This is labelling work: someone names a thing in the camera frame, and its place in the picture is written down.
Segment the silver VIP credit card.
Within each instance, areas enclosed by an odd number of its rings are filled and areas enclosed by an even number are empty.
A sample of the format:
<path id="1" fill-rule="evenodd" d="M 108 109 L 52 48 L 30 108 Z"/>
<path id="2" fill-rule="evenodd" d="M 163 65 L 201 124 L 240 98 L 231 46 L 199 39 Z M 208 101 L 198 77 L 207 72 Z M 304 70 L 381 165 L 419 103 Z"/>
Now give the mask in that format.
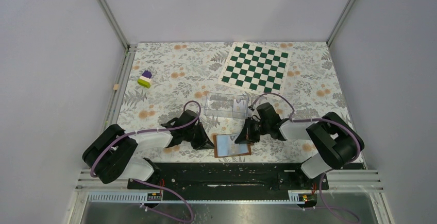
<path id="1" fill-rule="evenodd" d="M 245 136 L 240 133 L 230 134 L 229 141 L 235 144 L 242 144 L 245 141 Z"/>

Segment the brown leather card holder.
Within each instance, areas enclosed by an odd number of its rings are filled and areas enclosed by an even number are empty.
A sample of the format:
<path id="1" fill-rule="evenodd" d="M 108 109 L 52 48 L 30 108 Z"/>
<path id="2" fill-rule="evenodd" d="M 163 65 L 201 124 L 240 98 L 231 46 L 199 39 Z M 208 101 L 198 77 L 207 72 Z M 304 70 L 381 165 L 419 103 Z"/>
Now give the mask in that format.
<path id="1" fill-rule="evenodd" d="M 249 144 L 237 144 L 236 138 L 239 135 L 234 134 L 216 134 L 213 136 L 214 157 L 236 157 L 251 155 L 251 146 Z"/>

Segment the clear plastic card box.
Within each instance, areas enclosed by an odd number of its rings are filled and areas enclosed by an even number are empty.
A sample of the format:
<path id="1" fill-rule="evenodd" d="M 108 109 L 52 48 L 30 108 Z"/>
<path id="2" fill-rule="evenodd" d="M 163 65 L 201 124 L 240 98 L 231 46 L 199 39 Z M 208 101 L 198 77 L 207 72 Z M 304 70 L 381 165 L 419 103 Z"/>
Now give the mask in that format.
<path id="1" fill-rule="evenodd" d="M 246 113 L 233 112 L 233 101 L 235 99 L 244 99 L 247 101 Z M 249 97 L 247 95 L 209 93 L 204 105 L 204 114 L 213 117 L 245 119 L 248 113 L 248 103 Z"/>

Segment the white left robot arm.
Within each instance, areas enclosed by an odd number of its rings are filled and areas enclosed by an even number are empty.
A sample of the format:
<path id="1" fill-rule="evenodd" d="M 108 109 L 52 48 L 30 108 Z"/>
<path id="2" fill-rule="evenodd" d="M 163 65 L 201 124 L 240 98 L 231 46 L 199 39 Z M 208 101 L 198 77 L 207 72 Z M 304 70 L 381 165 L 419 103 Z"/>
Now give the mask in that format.
<path id="1" fill-rule="evenodd" d="M 82 160 L 93 170 L 91 176 L 104 184 L 116 179 L 138 179 L 147 188 L 159 184 L 160 175 L 150 159 L 134 158 L 140 151 L 170 148 L 189 142 L 193 149 L 213 149 L 195 112 L 183 113 L 153 130 L 126 131 L 118 124 L 110 125 L 84 151 Z"/>

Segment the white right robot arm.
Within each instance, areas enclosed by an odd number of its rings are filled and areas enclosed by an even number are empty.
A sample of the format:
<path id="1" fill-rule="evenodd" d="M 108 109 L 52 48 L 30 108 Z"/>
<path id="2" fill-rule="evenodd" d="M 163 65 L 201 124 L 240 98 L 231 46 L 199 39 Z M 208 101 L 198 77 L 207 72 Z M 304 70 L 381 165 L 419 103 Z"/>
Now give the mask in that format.
<path id="1" fill-rule="evenodd" d="M 268 102 L 257 106 L 256 111 L 257 115 L 246 118 L 234 142 L 252 144 L 262 135 L 280 141 L 311 141 L 317 153 L 298 169 L 295 181 L 300 188 L 308 189 L 316 182 L 316 177 L 356 160 L 364 149 L 360 136 L 335 112 L 321 118 L 281 118 Z"/>

